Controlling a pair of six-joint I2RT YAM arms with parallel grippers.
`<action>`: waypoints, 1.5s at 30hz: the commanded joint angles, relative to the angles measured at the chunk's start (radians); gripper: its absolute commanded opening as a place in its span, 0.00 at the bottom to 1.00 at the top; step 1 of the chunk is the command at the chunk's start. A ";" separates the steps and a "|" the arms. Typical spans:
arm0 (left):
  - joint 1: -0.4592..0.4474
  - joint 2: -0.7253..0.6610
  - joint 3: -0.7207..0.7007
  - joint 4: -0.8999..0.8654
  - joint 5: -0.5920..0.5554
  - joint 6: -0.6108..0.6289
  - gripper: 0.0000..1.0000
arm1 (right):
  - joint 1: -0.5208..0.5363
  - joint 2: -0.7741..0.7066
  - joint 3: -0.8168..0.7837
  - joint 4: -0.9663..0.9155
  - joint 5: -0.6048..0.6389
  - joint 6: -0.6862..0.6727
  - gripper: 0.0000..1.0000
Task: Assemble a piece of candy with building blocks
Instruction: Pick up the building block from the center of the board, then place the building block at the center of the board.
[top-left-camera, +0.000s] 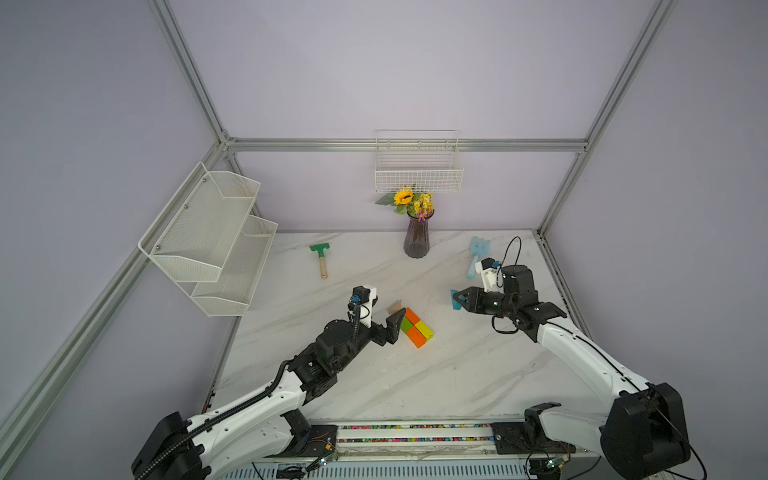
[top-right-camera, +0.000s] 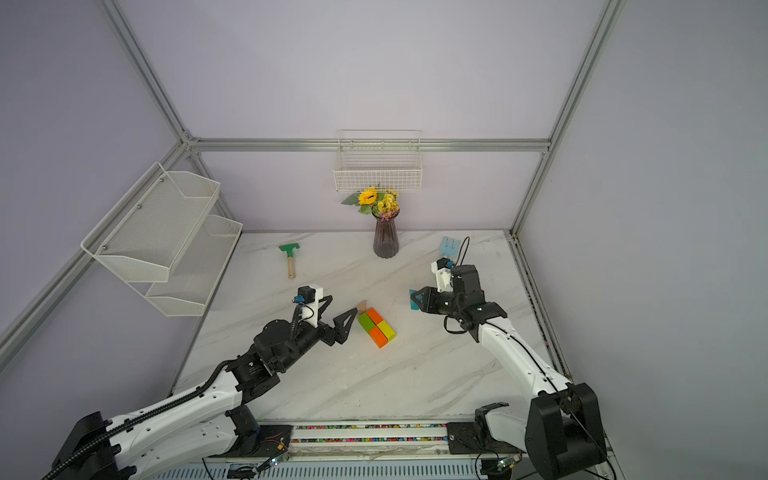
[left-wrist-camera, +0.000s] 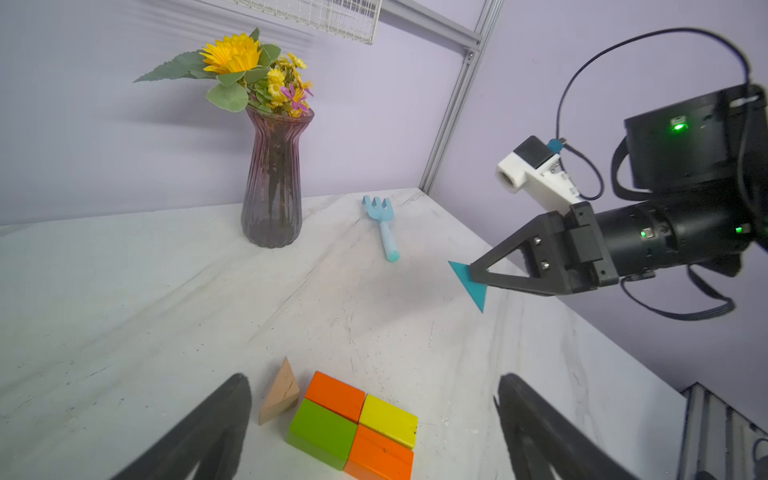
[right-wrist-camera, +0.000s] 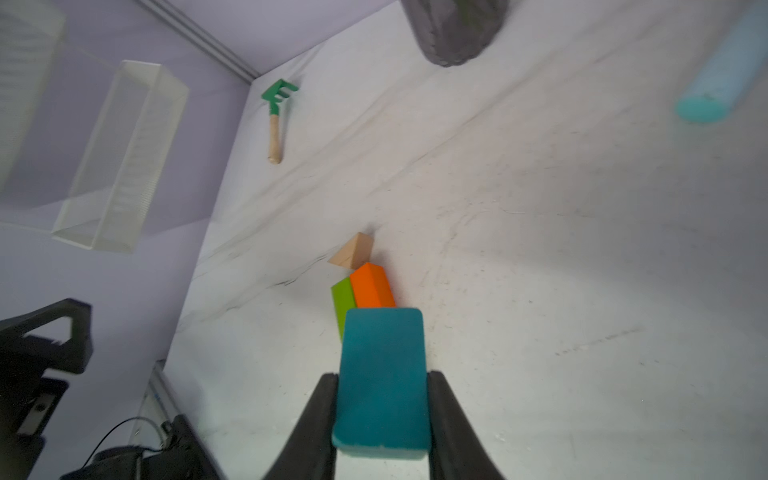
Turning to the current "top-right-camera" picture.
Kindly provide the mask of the teal block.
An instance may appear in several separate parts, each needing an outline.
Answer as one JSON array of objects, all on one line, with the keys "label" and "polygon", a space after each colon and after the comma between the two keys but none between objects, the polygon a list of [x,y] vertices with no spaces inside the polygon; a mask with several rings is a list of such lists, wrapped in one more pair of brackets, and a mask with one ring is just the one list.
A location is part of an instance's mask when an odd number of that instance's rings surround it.
[{"label": "teal block", "polygon": [[409,290],[409,301],[410,301],[410,309],[417,311],[417,310],[420,310],[420,308],[419,308],[418,304],[413,299],[413,295],[414,295],[415,292],[416,292],[416,290],[412,290],[412,289]]}]

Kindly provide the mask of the green rectangular block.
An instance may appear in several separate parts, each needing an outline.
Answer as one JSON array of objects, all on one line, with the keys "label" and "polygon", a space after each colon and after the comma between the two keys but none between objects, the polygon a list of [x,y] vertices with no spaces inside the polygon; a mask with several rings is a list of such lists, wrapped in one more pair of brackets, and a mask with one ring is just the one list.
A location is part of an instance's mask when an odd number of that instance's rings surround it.
[{"label": "green rectangular block", "polygon": [[376,328],[376,323],[371,319],[371,317],[367,313],[360,314],[358,316],[358,322],[367,334],[369,334],[373,329]]}]

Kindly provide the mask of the orange block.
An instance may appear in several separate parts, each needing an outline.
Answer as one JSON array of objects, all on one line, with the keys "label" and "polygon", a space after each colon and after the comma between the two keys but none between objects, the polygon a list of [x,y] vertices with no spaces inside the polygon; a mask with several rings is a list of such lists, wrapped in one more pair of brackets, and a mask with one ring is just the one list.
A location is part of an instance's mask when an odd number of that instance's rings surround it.
[{"label": "orange block", "polygon": [[368,335],[379,349],[383,348],[389,343],[387,336],[378,327],[374,327],[369,330]]},{"label": "orange block", "polygon": [[374,308],[368,309],[366,314],[376,325],[379,325],[384,321],[383,317]]}]

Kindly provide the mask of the yellow rectangular block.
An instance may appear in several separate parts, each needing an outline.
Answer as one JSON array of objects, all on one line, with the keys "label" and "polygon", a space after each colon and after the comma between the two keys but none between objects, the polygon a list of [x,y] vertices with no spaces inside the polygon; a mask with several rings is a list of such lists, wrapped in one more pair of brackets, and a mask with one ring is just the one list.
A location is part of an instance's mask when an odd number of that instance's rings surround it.
[{"label": "yellow rectangular block", "polygon": [[388,342],[391,342],[396,338],[396,333],[392,329],[392,327],[386,322],[382,321],[377,324],[378,329],[381,331],[381,333],[386,337]]}]

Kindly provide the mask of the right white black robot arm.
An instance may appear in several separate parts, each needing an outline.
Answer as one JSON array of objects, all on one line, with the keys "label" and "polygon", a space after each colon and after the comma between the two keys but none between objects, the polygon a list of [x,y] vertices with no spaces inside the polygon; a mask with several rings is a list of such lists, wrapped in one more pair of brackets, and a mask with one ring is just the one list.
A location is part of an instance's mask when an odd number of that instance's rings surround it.
[{"label": "right white black robot arm", "polygon": [[544,479],[560,479],[608,460],[599,401],[574,384],[522,338],[503,308],[485,298],[473,265],[442,258],[431,265],[436,284],[412,293],[419,310],[455,320],[502,366],[512,383],[509,400],[475,411],[473,440],[493,452],[504,443],[524,452]]}]

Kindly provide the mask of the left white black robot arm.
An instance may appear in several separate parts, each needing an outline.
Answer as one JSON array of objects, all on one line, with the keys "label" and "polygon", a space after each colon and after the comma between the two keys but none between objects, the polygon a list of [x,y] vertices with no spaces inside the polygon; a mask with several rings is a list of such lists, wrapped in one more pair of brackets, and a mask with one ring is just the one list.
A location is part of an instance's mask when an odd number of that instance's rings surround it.
[{"label": "left white black robot arm", "polygon": [[49,479],[145,479],[210,455],[253,453],[264,441],[250,401],[279,382],[318,342],[344,343],[357,316],[350,309],[328,325],[322,307],[290,321],[273,320],[244,354],[224,360],[202,384],[129,414],[94,412],[71,430]]}]

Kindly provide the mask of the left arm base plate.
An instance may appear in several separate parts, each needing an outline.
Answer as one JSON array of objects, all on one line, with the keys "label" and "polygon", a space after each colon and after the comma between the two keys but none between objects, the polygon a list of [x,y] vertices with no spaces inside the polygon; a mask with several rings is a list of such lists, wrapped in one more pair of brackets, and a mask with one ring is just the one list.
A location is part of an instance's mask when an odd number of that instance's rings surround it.
[{"label": "left arm base plate", "polygon": [[276,458],[288,451],[294,427],[260,424],[248,406],[225,412],[235,427],[235,442],[223,456],[230,458]]}]

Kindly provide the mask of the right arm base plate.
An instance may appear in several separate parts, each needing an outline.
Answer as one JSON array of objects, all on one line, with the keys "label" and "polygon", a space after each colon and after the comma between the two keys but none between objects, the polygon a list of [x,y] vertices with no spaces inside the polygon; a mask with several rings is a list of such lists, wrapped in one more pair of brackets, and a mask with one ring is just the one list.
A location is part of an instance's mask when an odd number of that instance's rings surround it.
[{"label": "right arm base plate", "polygon": [[495,402],[474,413],[472,422],[449,422],[446,424],[448,449],[451,455],[478,453],[521,453],[521,450],[491,436],[486,415],[498,408],[507,407],[506,402]]}]

